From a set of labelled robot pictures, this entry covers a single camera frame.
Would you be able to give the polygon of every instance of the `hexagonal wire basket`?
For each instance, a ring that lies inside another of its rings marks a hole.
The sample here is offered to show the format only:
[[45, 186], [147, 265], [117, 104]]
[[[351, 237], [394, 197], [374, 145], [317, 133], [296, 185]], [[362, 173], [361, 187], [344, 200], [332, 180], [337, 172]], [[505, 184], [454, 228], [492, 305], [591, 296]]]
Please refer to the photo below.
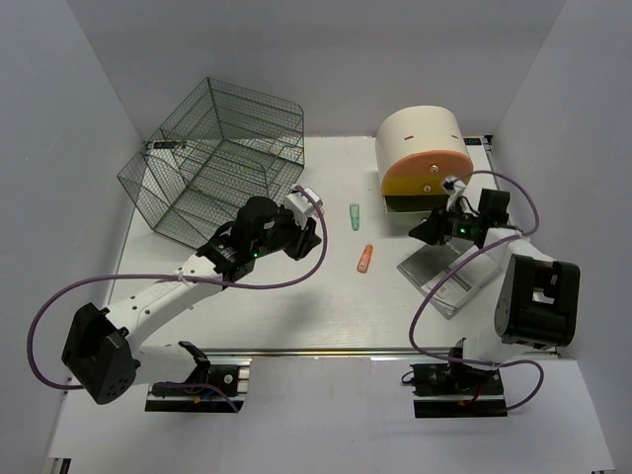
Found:
[[152, 230], [197, 248], [249, 197], [281, 203], [304, 165], [300, 106], [206, 78], [118, 179]]

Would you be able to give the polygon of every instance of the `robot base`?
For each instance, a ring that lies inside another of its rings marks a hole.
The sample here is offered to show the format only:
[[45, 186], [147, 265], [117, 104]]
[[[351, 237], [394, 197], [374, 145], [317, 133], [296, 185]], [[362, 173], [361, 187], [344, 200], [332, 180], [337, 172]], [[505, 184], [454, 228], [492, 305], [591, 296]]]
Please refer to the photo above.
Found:
[[415, 418], [506, 417], [505, 389], [498, 371], [469, 390], [459, 390], [447, 376], [446, 363], [412, 365]]
[[[244, 394], [239, 389], [239, 366], [213, 364], [208, 369], [205, 382], [219, 388], [241, 410]], [[160, 385], [150, 386], [145, 412], [234, 413], [219, 395], [203, 388], [191, 390]]]

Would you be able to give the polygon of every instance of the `white backdrop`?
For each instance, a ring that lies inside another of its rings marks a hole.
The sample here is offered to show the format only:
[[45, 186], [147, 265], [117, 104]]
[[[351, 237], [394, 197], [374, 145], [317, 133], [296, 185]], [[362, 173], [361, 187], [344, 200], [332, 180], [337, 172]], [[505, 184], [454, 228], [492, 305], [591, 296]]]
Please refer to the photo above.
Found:
[[564, 0], [68, 0], [143, 138], [206, 75], [297, 102], [310, 135], [412, 105], [493, 133]]
[[495, 138], [498, 166], [540, 208], [533, 241], [582, 269], [571, 353], [617, 472], [632, 472], [631, 25], [629, 1], [569, 0]]
[[[140, 140], [63, 0], [5, 2], [0, 14], [0, 464], [40, 472], [61, 393], [29, 371], [36, 311], [76, 279], [111, 272], [131, 205], [117, 171]], [[74, 310], [53, 306], [37, 333], [41, 369], [62, 382]]]

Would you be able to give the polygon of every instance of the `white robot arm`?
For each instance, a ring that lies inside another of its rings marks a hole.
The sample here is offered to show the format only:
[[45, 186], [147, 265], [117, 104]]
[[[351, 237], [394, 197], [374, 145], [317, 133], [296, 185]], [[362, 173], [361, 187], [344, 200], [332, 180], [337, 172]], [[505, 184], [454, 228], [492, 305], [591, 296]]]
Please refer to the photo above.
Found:
[[[320, 198], [304, 190], [321, 207]], [[103, 309], [89, 303], [73, 319], [62, 361], [98, 404], [110, 403], [131, 385], [160, 380], [197, 381], [205, 356], [191, 343], [145, 347], [160, 327], [197, 302], [249, 274], [257, 259], [283, 250], [300, 260], [321, 242], [317, 210], [300, 193], [288, 195], [282, 206], [267, 197], [251, 197], [234, 222], [215, 235], [174, 271], [174, 280], [156, 281], [148, 288]]]
[[[505, 272], [494, 318], [473, 337], [450, 351], [448, 380], [459, 386], [476, 385], [508, 359], [527, 351], [564, 347], [575, 334], [580, 270], [574, 264], [555, 262], [539, 252], [509, 225], [509, 193], [483, 190], [478, 211], [458, 205], [463, 186], [450, 178], [446, 192], [455, 199], [438, 207], [409, 235], [429, 245], [452, 237], [472, 241], [479, 249], [499, 241], [487, 255]], [[463, 363], [454, 362], [462, 359]]]

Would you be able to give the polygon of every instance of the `green container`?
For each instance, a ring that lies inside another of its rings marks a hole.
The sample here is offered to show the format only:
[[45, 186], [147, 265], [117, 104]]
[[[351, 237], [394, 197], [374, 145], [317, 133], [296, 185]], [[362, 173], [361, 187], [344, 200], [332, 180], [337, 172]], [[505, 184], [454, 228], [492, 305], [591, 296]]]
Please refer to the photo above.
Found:
[[155, 232], [197, 248], [252, 196], [281, 204], [305, 165], [295, 103], [204, 79], [118, 174]]

